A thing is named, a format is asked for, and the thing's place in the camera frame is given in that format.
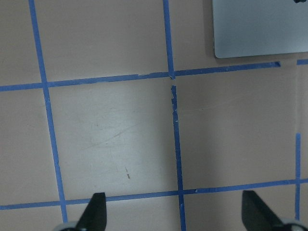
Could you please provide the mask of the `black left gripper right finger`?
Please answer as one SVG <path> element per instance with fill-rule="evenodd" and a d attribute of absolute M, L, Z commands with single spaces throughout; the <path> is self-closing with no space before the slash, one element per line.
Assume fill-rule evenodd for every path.
<path fill-rule="evenodd" d="M 284 223 L 255 191 L 242 193 L 242 223 L 247 231 L 283 231 Z"/>

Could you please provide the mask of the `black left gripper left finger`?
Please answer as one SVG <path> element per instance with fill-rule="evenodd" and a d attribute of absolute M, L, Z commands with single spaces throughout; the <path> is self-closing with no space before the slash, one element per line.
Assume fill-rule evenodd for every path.
<path fill-rule="evenodd" d="M 105 193 L 95 193 L 76 224 L 77 231 L 104 231 L 107 225 Z"/>

